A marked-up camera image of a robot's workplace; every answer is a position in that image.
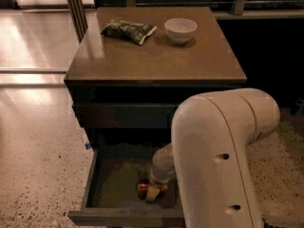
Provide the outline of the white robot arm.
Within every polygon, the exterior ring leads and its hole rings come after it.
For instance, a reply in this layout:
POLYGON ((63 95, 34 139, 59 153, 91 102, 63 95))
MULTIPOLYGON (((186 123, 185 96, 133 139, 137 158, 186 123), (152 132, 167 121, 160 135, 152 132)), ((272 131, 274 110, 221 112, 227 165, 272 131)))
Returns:
POLYGON ((273 97, 254 88, 207 92, 177 108, 171 143, 152 159, 149 179, 175 173, 186 228, 263 228, 247 145, 276 129, 273 97))

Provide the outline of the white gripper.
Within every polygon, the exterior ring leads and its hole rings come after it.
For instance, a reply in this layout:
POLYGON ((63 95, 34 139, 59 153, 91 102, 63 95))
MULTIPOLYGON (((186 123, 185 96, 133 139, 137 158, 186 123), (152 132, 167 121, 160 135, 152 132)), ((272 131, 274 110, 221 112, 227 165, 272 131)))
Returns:
POLYGON ((153 202, 160 193, 160 188, 158 186, 166 185, 174 175, 174 168, 159 169, 152 166, 148 174, 148 179, 154 185, 148 186, 145 200, 147 202, 153 202))

